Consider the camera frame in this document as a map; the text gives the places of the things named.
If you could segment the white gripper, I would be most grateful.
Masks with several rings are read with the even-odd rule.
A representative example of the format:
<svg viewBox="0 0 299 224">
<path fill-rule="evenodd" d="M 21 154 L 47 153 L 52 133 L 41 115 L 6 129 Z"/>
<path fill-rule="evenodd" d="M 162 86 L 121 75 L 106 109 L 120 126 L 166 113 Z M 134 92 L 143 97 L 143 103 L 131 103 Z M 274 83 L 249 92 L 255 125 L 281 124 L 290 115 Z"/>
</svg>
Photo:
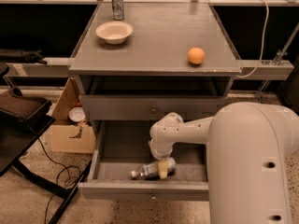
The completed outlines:
<svg viewBox="0 0 299 224">
<path fill-rule="evenodd" d="M 151 155 L 158 161 L 158 174 L 161 179 L 167 178 L 168 175 L 168 160 L 173 151 L 173 143 L 161 143 L 154 140 L 149 141 L 149 149 Z"/>
</svg>

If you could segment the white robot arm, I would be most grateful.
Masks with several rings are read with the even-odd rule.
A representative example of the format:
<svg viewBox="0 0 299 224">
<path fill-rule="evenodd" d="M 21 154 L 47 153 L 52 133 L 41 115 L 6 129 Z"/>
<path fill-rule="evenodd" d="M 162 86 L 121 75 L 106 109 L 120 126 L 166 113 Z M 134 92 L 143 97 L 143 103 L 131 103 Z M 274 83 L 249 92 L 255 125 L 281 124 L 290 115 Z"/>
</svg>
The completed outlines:
<svg viewBox="0 0 299 224">
<path fill-rule="evenodd" d="M 233 103 L 189 122 L 170 113 L 149 133 L 157 160 L 175 143 L 206 146 L 211 224 L 292 224 L 285 158 L 299 148 L 299 117 L 289 108 Z"/>
</svg>

